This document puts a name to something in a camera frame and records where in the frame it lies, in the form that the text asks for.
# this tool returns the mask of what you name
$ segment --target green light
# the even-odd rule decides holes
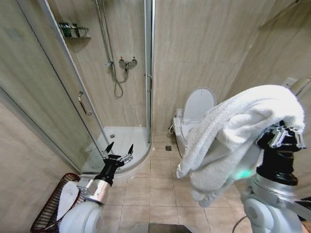
[[[253,172],[251,170],[242,170],[237,173],[237,180],[251,177]]]

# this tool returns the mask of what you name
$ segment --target tiled floor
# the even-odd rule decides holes
[[[172,151],[165,151],[170,145]],[[132,178],[115,181],[104,208],[101,233],[134,233],[141,223],[183,224],[193,233],[231,233],[236,221],[245,216],[240,195],[232,186],[210,207],[192,200],[188,178],[176,178],[181,158],[175,137],[153,133],[153,149]],[[251,233],[244,219],[235,233]]]

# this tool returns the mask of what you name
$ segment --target toilet lid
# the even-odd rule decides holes
[[[187,99],[183,119],[201,120],[206,111],[216,105],[214,93],[206,88],[195,89]]]

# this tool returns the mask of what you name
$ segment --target toilet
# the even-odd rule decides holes
[[[173,128],[181,156],[185,153],[188,133],[200,123],[206,111],[216,106],[214,93],[207,87],[195,89],[188,97],[184,108],[177,108]]]

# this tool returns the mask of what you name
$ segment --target white towel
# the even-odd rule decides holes
[[[285,87],[257,86],[224,101],[189,132],[177,177],[190,171],[193,199],[202,207],[209,206],[245,176],[241,172],[257,165],[260,149],[255,140],[281,120],[299,133],[304,130],[303,109]]]
[[[60,219],[67,213],[67,211],[74,204],[74,201],[77,199],[79,189],[77,187],[77,182],[68,181],[60,194],[58,210],[57,210],[57,219]]]

